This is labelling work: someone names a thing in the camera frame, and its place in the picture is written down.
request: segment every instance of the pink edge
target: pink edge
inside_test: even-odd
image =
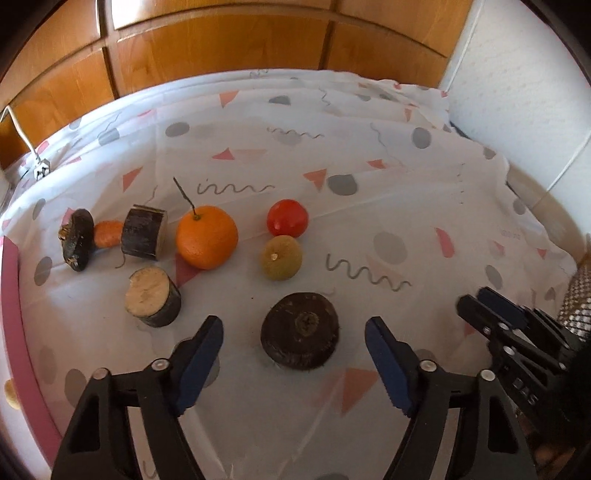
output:
[[[12,379],[33,438],[48,465],[53,467],[60,447],[61,435],[51,418],[33,373],[22,325],[18,290],[18,247],[7,236],[4,237],[1,261],[2,328]]]

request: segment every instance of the dark round root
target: dark round root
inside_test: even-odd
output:
[[[335,308],[318,293],[292,293],[267,314],[261,344],[276,363],[296,370],[318,368],[339,341]]]

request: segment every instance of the wooden drawer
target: wooden drawer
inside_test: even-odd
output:
[[[342,0],[340,12],[383,25],[449,57],[472,0]]]
[[[208,15],[124,38],[117,45],[121,94],[204,73],[317,69],[327,25],[282,15]]]
[[[235,4],[330,8],[330,0],[112,0],[113,25],[115,28],[122,28],[149,18],[192,8]]]
[[[401,35],[346,24],[335,25],[327,65],[330,70],[429,87],[438,85],[446,66],[446,58]]]
[[[0,82],[0,105],[49,67],[100,38],[97,0],[68,0],[28,40]]]
[[[105,57],[99,50],[81,60],[66,60],[29,85],[12,108],[33,145],[38,145],[60,128],[112,100]],[[27,151],[8,120],[0,124],[0,141],[6,141],[9,147],[0,150],[3,167]]]

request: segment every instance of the metal screw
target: metal screw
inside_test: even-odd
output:
[[[434,372],[437,370],[437,365],[435,362],[431,362],[430,360],[423,360],[421,362],[421,370],[425,370],[425,372]]]
[[[99,368],[92,374],[92,378],[95,380],[103,380],[107,375],[109,375],[109,371],[106,368]]]
[[[490,370],[483,370],[480,372],[480,376],[487,382],[492,382],[496,378],[495,373]]]
[[[162,370],[166,370],[169,365],[170,362],[165,358],[158,358],[158,360],[154,360],[152,362],[152,370],[156,372],[161,372]]]

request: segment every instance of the tablecloth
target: tablecloth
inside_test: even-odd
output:
[[[119,99],[44,142],[52,173],[22,177],[0,226],[21,252],[27,343],[59,430],[96,368],[142,369],[215,314],[225,342],[181,418],[207,478],[382,478],[408,420],[367,353],[365,322],[380,315],[421,358],[476,374],[489,366],[486,343],[455,314],[456,299],[490,286],[556,314],[576,270],[506,186],[507,159],[457,135],[448,108],[440,90],[350,73],[230,72]],[[189,206],[173,176],[196,204],[236,221],[238,248],[217,270],[197,271],[175,252]],[[273,283],[258,255],[267,210],[284,198],[311,222],[301,271]],[[124,220],[133,204],[169,215],[157,265],[183,307],[161,329],[124,309],[129,276],[152,262],[128,257],[116,268],[123,258],[112,248],[76,273],[61,254],[57,232],[72,211]],[[335,354],[310,372],[276,366],[259,341],[267,311],[296,291],[325,295],[341,325]],[[131,419],[144,478],[156,478],[138,412]],[[453,426],[442,456],[452,441]]]

